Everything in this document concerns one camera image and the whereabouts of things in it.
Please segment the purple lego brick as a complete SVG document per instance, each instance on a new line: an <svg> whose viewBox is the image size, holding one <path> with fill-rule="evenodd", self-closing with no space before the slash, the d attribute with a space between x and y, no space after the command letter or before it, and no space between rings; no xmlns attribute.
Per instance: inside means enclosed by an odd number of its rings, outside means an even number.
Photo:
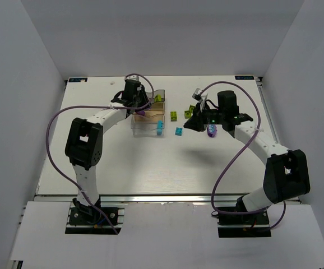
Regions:
<svg viewBox="0 0 324 269"><path fill-rule="evenodd" d="M143 116L143 117L146 116L146 112L144 110L138 111L136 114L140 115L140 116Z"/></svg>

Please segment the purple and green lego stack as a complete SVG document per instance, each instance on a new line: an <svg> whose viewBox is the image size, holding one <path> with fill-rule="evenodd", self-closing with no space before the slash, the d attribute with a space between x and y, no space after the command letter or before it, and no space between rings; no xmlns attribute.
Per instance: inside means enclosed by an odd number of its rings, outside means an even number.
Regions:
<svg viewBox="0 0 324 269"><path fill-rule="evenodd" d="M161 102L161 101L162 101L162 98L161 98L160 95L156 95L156 96L154 97L154 100L155 100L156 102Z"/></svg>

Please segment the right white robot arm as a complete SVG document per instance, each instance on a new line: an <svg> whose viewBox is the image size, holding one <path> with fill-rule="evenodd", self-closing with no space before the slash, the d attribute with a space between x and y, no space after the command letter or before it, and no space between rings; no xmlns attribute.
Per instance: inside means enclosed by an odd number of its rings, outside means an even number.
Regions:
<svg viewBox="0 0 324 269"><path fill-rule="evenodd" d="M240 113L233 91L217 94L217 108L210 108L207 96L194 94L197 104L185 129L203 132L207 126L222 126L233 138L250 149L265 166L262 187L238 198L236 215L255 214L271 205L307 194L311 190L307 157L302 150L290 150L261 130L246 113Z"/></svg>

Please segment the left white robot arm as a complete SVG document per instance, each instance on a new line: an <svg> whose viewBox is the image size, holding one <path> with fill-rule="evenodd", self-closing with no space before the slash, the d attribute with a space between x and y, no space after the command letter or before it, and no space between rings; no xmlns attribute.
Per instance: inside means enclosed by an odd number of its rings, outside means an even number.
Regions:
<svg viewBox="0 0 324 269"><path fill-rule="evenodd" d="M112 105L122 105L107 113L100 111L88 118L75 118L70 127L65 147L80 186L73 204L77 208L100 206L100 195L96 183L96 166L103 153L103 135L106 131L133 112L150 107L144 85L136 79L126 79L124 90L111 100Z"/></svg>

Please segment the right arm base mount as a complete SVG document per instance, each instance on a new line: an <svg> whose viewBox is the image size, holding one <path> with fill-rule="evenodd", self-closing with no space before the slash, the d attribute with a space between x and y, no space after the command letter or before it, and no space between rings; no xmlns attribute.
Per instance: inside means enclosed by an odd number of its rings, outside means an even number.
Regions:
<svg viewBox="0 0 324 269"><path fill-rule="evenodd" d="M266 210L253 214L247 212L239 197L234 206L217 206L213 196L214 210L211 216L217 219L219 238L268 238L271 237L270 221Z"/></svg>

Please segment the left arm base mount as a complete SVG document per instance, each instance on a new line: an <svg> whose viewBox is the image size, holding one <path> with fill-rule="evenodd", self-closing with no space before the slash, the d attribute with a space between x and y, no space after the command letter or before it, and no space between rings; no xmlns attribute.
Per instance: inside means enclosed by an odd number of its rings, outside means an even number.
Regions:
<svg viewBox="0 0 324 269"><path fill-rule="evenodd" d="M72 200L66 221L65 234L70 235L117 235L121 231L124 208L116 206L101 207L95 204L105 216L95 208L82 205L77 198Z"/></svg>

